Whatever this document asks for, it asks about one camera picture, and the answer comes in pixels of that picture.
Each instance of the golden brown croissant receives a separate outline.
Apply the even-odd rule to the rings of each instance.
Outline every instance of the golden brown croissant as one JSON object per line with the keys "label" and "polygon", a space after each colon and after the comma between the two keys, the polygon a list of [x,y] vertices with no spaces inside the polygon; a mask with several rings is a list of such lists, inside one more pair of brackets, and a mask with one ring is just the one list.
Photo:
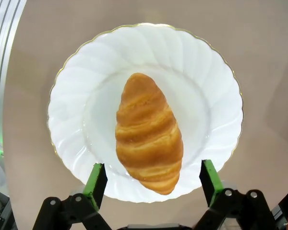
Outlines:
{"label": "golden brown croissant", "polygon": [[130,176],[159,194],[170,194],[179,179],[183,143],[164,94],[150,77],[127,80],[116,113],[116,153]]}

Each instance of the white plate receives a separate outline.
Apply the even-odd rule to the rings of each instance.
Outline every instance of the white plate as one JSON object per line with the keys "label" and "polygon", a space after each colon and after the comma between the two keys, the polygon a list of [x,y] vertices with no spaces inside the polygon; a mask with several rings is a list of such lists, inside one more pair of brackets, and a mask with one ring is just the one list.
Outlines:
{"label": "white plate", "polygon": [[[143,187],[116,156],[116,111],[136,72],[155,80],[182,133],[182,169],[170,195]],[[238,143],[242,120],[240,88],[223,57],[205,40],[164,24],[124,25],[84,43],[57,74],[48,106],[53,146],[72,174],[85,184],[102,162],[105,195],[136,203],[200,187],[201,160],[211,159],[219,171]]]}

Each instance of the pastry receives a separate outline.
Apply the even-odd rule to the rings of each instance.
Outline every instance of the pastry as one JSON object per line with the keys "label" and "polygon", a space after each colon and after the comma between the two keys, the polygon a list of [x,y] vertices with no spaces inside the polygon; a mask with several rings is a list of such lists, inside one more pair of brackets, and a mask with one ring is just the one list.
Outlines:
{"label": "pastry", "polygon": [[129,175],[148,189],[170,194],[179,179],[183,143],[154,80],[141,73],[129,77],[116,119],[116,153]]}

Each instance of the table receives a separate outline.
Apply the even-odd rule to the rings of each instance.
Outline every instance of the table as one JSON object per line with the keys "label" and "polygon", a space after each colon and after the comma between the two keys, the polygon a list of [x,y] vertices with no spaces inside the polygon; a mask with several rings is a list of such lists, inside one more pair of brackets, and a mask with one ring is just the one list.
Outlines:
{"label": "table", "polygon": [[[28,0],[12,47],[3,114],[5,168],[19,229],[32,228],[46,197],[65,199],[81,185],[54,154],[46,126],[56,73],[98,33],[140,22],[187,29],[223,54],[240,82],[245,117],[220,177],[241,192],[262,190],[271,208],[287,194],[288,0]],[[192,226],[205,210],[197,189],[153,204],[105,197],[100,212],[117,229],[129,223]]]}

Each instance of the silver screw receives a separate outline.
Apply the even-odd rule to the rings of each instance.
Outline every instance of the silver screw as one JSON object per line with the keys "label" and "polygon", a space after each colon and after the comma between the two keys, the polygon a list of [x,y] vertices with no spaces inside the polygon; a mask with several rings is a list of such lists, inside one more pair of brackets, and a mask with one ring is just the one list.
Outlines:
{"label": "silver screw", "polygon": [[257,193],[251,192],[251,197],[256,198],[257,197]]}
{"label": "silver screw", "polygon": [[225,191],[225,195],[231,196],[231,195],[232,195],[232,192],[231,192],[230,190],[226,190],[226,191]]}

